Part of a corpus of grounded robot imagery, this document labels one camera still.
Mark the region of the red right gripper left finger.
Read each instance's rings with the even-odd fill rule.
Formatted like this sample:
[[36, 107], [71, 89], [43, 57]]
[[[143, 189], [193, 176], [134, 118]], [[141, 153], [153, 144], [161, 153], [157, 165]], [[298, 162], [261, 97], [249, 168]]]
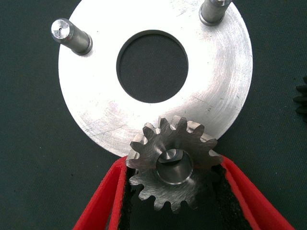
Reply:
[[73, 228], [129, 230], [134, 195], [129, 184], [132, 173], [133, 170], [126, 166], [126, 157], [115, 161]]

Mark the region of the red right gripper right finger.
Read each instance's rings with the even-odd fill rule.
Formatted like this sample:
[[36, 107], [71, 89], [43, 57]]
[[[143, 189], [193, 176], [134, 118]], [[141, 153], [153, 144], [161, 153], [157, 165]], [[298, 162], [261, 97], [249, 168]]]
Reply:
[[214, 166], [213, 184], [224, 230], [293, 230], [251, 180], [227, 157]]

